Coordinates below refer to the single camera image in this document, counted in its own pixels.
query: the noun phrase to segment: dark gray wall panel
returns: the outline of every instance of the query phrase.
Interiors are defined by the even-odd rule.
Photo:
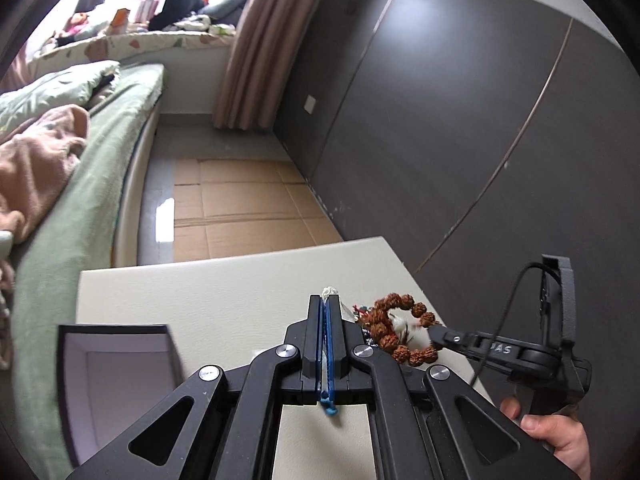
[[[393,0],[311,182],[342,236],[383,235],[415,268],[516,136],[568,21],[531,0]]]
[[[640,428],[639,103],[640,78],[622,51],[575,23],[506,170],[417,276],[449,324],[492,330],[524,263],[541,253],[571,258],[575,351],[593,364],[580,418],[594,479],[609,477]],[[518,295],[505,335],[538,333],[538,279]]]
[[[305,34],[274,131],[302,174],[309,178],[320,159],[361,54],[387,0],[321,0]],[[306,97],[318,102],[312,115]]]

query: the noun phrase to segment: gray floor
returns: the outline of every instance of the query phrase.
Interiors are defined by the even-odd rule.
[[[138,228],[138,264],[172,263],[174,244],[158,232],[159,208],[174,196],[178,158],[290,160],[271,132],[229,132],[214,128],[209,117],[162,117],[151,149]]]

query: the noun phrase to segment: triangular cutout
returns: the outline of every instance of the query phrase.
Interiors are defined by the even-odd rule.
[[[518,443],[468,399],[458,397],[456,406],[481,463],[491,465],[518,450]]]
[[[192,407],[191,397],[181,398],[129,443],[129,451],[153,464],[166,464]]]

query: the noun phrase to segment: human hand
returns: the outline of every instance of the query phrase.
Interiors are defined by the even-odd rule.
[[[507,397],[500,411],[511,420],[520,414],[520,403]],[[590,480],[591,462],[587,434],[580,422],[564,415],[525,415],[520,427],[536,440],[546,440],[556,448],[554,456],[574,471],[580,480]]]

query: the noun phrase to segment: green bed sheet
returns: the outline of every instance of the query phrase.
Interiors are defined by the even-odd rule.
[[[111,265],[122,186],[142,126],[161,94],[164,67],[123,67],[120,76],[115,94],[91,110],[81,161],[17,267],[15,361],[10,372],[0,372],[2,412],[41,480],[63,480],[72,470],[58,413],[58,325],[75,322],[80,272]]]

